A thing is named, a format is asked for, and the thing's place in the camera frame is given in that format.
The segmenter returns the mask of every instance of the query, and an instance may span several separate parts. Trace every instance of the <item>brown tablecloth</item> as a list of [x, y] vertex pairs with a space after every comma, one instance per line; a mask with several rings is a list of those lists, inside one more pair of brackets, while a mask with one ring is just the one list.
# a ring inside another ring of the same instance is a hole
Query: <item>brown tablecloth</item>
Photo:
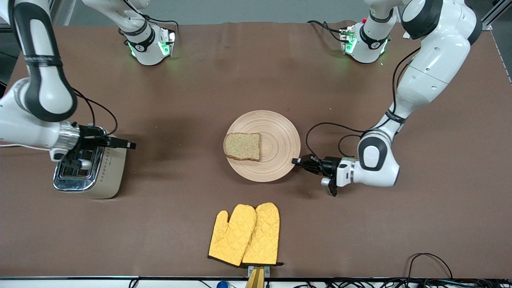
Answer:
[[[512, 89], [490, 32], [396, 137], [396, 186], [353, 184], [333, 198], [321, 177], [298, 169], [272, 183], [241, 178], [222, 140], [236, 118], [258, 109], [289, 118], [303, 141], [320, 121], [375, 124], [392, 101], [395, 65], [420, 45], [399, 25], [368, 65], [310, 24], [182, 26], [176, 57], [154, 67], [130, 56], [117, 27], [55, 31], [71, 85], [111, 108], [117, 136], [138, 146], [120, 195], [101, 201], [54, 190], [47, 153], [1, 149], [0, 275], [245, 275], [206, 258], [215, 216], [267, 201], [280, 209], [285, 263], [272, 276], [403, 276], [418, 252], [443, 258], [455, 277], [512, 275]], [[26, 74], [18, 63], [12, 79]], [[72, 119], [90, 122], [83, 102]], [[311, 144], [338, 156], [346, 132], [319, 127]], [[354, 153], [356, 139], [343, 147]], [[413, 276], [446, 274], [418, 259]]]

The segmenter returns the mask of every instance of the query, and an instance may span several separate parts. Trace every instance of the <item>oven mitt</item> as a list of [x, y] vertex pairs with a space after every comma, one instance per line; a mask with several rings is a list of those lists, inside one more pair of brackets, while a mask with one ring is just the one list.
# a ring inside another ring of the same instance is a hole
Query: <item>oven mitt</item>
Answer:
[[208, 258], [233, 266], [240, 266], [256, 224], [252, 206], [238, 204], [228, 220], [227, 211], [221, 211], [215, 220]]
[[253, 266], [278, 266], [279, 210], [274, 203], [264, 203], [256, 208], [256, 226], [252, 231], [249, 247], [242, 263]]

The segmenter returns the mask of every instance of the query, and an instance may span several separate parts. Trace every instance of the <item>blue object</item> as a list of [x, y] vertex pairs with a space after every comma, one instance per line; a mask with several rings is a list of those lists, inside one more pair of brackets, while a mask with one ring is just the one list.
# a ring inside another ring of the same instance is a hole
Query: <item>blue object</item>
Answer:
[[229, 288], [229, 284], [226, 281], [220, 281], [217, 284], [217, 288]]

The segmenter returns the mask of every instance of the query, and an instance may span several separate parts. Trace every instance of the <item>wooden plate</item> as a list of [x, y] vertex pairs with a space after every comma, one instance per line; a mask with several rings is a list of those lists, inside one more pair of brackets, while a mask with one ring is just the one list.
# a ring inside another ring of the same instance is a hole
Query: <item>wooden plate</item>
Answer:
[[290, 172], [292, 158], [301, 152], [297, 129], [285, 116], [266, 110], [257, 110], [240, 116], [227, 131], [229, 133], [260, 133], [260, 162], [238, 161], [227, 158], [242, 177], [255, 182], [277, 180]]

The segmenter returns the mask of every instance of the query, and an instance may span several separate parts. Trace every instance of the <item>slice of bread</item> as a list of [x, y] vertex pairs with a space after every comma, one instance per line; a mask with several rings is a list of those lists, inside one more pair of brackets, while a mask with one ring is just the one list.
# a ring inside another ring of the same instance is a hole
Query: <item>slice of bread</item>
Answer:
[[235, 160], [260, 161], [259, 133], [229, 133], [224, 138], [224, 154]]

